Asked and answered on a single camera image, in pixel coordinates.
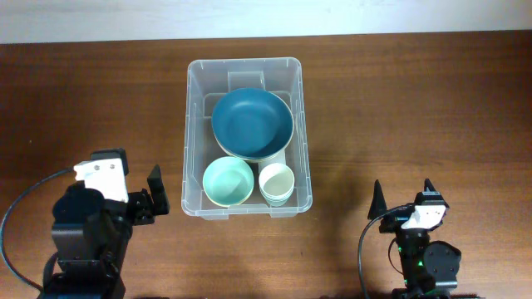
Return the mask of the green cup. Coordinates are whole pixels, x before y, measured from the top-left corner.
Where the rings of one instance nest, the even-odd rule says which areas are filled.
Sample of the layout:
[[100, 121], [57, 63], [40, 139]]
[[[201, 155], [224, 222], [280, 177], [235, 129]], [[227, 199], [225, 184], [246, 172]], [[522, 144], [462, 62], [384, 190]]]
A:
[[266, 202], [272, 207], [280, 207], [288, 202], [288, 198], [285, 199], [266, 199]]

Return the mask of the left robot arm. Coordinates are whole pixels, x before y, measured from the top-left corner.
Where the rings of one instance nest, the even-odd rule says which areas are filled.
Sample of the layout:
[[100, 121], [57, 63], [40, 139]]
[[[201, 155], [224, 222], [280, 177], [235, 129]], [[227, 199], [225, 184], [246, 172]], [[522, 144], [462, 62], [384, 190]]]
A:
[[52, 209], [57, 252], [44, 267], [41, 298], [125, 295], [121, 269], [133, 227], [152, 224], [155, 217], [170, 211], [159, 165], [151, 170], [147, 183], [148, 189], [127, 193], [128, 201], [115, 201], [77, 170], [76, 182]]

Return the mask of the yellow small bowl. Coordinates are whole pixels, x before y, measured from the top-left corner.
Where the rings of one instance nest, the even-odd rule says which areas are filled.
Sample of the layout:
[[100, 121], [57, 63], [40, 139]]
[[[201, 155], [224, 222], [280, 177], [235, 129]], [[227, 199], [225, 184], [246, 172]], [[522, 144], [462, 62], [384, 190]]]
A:
[[249, 185], [228, 186], [215, 185], [206, 190], [209, 200], [219, 206], [228, 207], [245, 202], [253, 192]]

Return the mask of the cream cup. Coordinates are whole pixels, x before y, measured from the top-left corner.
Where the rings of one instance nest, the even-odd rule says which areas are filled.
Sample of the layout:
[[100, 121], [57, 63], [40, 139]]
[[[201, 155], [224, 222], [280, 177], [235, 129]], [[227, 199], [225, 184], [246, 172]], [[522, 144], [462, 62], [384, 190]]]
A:
[[281, 195], [294, 189], [295, 176], [286, 164], [270, 164], [259, 174], [259, 190], [268, 194]]

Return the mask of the grey cup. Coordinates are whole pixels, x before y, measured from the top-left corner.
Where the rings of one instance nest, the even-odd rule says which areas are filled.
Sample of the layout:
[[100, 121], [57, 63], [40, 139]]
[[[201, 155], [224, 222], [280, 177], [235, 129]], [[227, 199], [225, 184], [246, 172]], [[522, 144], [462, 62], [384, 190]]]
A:
[[268, 193], [266, 193], [266, 192], [265, 192], [264, 190], [262, 190], [262, 189], [260, 190], [260, 193], [263, 195], [263, 197], [264, 197], [265, 200], [266, 200], [266, 199], [273, 199], [273, 200], [275, 200], [275, 199], [285, 199], [285, 198], [288, 198], [288, 199], [289, 199], [289, 198], [291, 197], [292, 193], [293, 193], [293, 190], [290, 190], [290, 191], [288, 191], [287, 193], [285, 193], [285, 194], [281, 194], [281, 195], [272, 195], [272, 194], [268, 194]]

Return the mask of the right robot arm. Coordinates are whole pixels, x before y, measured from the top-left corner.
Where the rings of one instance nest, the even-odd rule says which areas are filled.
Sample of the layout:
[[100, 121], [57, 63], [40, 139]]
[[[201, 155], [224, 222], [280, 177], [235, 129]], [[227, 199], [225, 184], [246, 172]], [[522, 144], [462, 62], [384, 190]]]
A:
[[387, 208], [378, 181], [368, 212], [371, 224], [380, 221], [380, 233], [393, 233], [405, 287], [392, 290], [393, 298], [449, 298], [457, 288], [461, 251], [449, 243], [432, 241], [430, 232], [443, 224], [449, 208], [429, 179], [413, 202]]

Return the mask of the mint green small bowl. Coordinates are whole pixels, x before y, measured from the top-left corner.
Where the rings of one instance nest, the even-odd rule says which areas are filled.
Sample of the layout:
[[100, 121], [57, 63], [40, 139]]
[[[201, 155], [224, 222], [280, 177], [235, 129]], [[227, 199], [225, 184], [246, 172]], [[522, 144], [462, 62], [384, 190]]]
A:
[[254, 190], [254, 173], [242, 159], [225, 156], [210, 163], [203, 175], [204, 192], [215, 185], [249, 185]]

